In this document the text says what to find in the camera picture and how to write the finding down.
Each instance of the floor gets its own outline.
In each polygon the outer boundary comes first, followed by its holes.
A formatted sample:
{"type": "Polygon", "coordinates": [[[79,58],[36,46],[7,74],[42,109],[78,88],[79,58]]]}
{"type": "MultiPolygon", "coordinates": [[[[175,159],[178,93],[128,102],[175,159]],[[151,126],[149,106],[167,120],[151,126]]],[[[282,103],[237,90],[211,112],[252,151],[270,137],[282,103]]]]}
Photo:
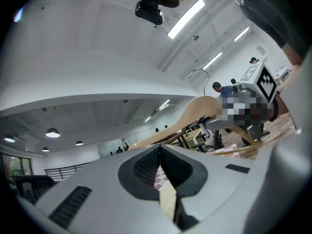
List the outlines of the floor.
{"type": "MultiPolygon", "coordinates": [[[[250,152],[241,152],[240,157],[255,159],[259,150],[275,145],[280,139],[293,134],[295,131],[293,120],[289,113],[279,116],[274,122],[267,121],[264,123],[264,128],[270,131],[270,134],[261,138],[261,148],[250,152]]],[[[243,147],[244,143],[237,134],[233,132],[228,134],[224,130],[221,130],[220,133],[222,134],[224,146],[230,146],[235,143],[238,148],[243,147]]]]}

